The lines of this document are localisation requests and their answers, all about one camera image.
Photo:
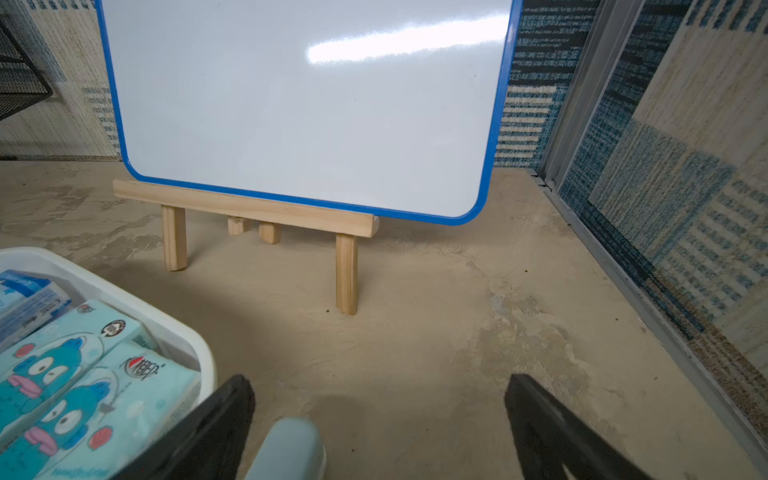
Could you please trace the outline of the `blue striped tissue pack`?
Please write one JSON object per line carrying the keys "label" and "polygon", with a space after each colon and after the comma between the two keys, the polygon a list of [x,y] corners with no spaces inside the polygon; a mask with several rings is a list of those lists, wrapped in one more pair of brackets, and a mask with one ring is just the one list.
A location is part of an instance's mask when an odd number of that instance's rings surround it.
{"label": "blue striped tissue pack", "polygon": [[1,350],[62,315],[72,303],[53,280],[16,270],[1,273]]}

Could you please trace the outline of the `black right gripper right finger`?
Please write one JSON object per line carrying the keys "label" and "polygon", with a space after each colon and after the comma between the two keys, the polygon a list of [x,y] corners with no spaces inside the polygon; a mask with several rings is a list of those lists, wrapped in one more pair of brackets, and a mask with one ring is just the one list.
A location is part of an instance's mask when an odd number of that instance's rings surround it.
{"label": "black right gripper right finger", "polygon": [[647,479],[527,374],[513,374],[504,396],[525,479]]}

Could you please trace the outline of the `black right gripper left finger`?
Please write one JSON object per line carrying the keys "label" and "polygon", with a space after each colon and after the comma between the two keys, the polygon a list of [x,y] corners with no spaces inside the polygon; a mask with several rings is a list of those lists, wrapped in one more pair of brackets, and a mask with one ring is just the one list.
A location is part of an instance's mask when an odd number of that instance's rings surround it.
{"label": "black right gripper left finger", "polygon": [[113,477],[234,479],[255,407],[251,383],[234,375]]}

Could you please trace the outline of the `teal cartoon tissue pack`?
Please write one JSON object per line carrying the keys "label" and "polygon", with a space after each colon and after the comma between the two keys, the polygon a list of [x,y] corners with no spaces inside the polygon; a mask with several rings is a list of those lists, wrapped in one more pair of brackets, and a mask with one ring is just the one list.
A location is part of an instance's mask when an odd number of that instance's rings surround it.
{"label": "teal cartoon tissue pack", "polygon": [[1,445],[14,440],[115,346],[128,341],[159,349],[140,321],[90,299],[4,350]]}
{"label": "teal cartoon tissue pack", "polygon": [[4,479],[109,479],[195,405],[200,374],[115,346],[1,454]]}

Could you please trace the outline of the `blue framed whiteboard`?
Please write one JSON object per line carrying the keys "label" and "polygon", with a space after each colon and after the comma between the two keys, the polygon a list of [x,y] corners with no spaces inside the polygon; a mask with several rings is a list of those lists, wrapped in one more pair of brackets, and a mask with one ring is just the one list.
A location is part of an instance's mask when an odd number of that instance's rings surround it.
{"label": "blue framed whiteboard", "polygon": [[519,1],[99,1],[139,181],[443,225],[489,193]]}

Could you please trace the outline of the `white plastic storage box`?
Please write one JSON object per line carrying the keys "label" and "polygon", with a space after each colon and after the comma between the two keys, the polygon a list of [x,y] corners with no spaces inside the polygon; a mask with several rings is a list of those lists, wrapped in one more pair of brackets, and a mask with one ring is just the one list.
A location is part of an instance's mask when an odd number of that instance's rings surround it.
{"label": "white plastic storage box", "polygon": [[211,349],[193,328],[85,268],[49,250],[14,247],[1,251],[1,269],[19,270],[58,280],[73,298],[99,299],[140,321],[167,358],[201,374],[199,401],[218,386]]}

